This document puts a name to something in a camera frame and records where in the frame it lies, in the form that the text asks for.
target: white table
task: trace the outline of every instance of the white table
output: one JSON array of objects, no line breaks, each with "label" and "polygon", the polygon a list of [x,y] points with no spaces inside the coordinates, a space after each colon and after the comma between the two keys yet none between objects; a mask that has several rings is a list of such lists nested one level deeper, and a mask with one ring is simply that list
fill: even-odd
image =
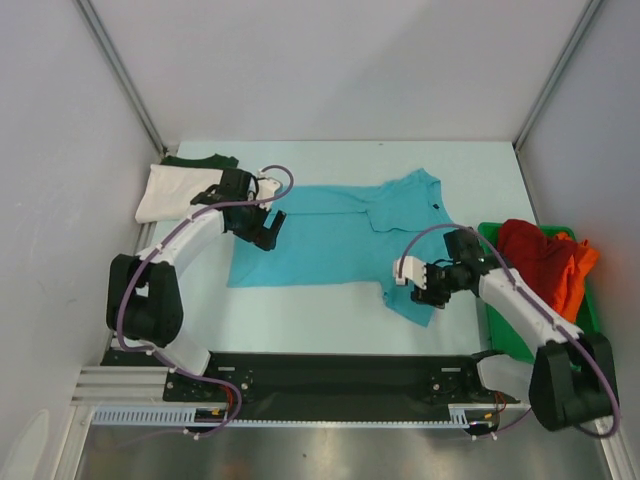
[{"label": "white table", "polygon": [[[297,185],[378,185],[424,168],[441,179],[457,223],[534,221],[506,142],[183,142],[178,151],[184,158],[213,153],[235,156],[248,171],[285,165]],[[175,223],[160,222],[152,242]],[[226,288],[234,241],[224,235],[180,279],[185,326],[211,351],[446,355],[489,346],[469,292],[454,295],[424,328],[387,309],[376,283]]]}]

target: blue t-shirt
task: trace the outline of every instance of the blue t-shirt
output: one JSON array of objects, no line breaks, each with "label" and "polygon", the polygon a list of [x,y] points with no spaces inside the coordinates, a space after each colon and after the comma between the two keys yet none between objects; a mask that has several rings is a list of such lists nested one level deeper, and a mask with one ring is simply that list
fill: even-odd
[{"label": "blue t-shirt", "polygon": [[[392,270],[418,232],[451,223],[437,178],[416,170],[377,187],[294,187],[275,202],[278,209],[287,218],[274,250],[235,241],[229,287],[379,282],[388,308],[429,323],[433,309],[413,303],[413,287],[398,287]],[[410,255],[425,262],[448,258],[444,233],[426,235]]]}]

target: reflective floor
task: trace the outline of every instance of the reflective floor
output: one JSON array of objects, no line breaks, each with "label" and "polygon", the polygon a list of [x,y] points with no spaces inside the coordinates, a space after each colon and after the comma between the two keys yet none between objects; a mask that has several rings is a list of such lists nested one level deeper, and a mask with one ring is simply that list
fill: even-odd
[{"label": "reflective floor", "polygon": [[153,429],[92,427],[77,480],[609,479],[599,442],[535,419],[478,440],[461,431],[229,428],[194,442]]}]

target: orange cloth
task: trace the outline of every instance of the orange cloth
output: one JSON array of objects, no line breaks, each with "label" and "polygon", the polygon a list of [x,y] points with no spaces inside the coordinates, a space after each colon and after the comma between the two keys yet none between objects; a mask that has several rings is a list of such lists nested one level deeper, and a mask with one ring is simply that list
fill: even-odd
[{"label": "orange cloth", "polygon": [[575,323],[584,279],[600,255],[587,240],[576,243],[566,233],[549,238],[537,226],[512,219],[500,228],[498,250],[542,300]]},{"label": "orange cloth", "polygon": [[[557,239],[571,239],[569,234],[562,232],[555,235]],[[556,310],[566,320],[575,323],[578,318],[578,311],[584,298],[584,279],[591,269],[595,266],[600,252],[589,246],[589,240],[584,240],[578,244],[576,252],[571,257],[566,272],[566,279],[563,286],[566,287],[565,300],[562,308]]]}]

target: green basket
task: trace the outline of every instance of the green basket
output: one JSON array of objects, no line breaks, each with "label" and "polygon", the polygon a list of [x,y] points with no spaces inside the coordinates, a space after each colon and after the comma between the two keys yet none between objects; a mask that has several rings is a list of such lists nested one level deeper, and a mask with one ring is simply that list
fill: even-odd
[{"label": "green basket", "polygon": [[[498,243],[498,230],[502,226],[501,223],[481,223],[478,225],[478,232],[485,236],[494,246]],[[568,227],[560,226],[541,226],[542,232],[548,237],[552,237],[557,233],[566,232],[575,240],[573,231]],[[524,343],[520,335],[507,323],[496,309],[485,304],[487,310],[487,321],[489,322],[489,332],[491,335],[491,346],[496,350],[502,350],[512,358],[527,363],[533,363],[534,356],[529,352],[527,345]],[[600,331],[600,321],[594,308],[593,296],[589,284],[585,284],[584,298],[578,311],[576,325],[585,333],[595,333]]]}]

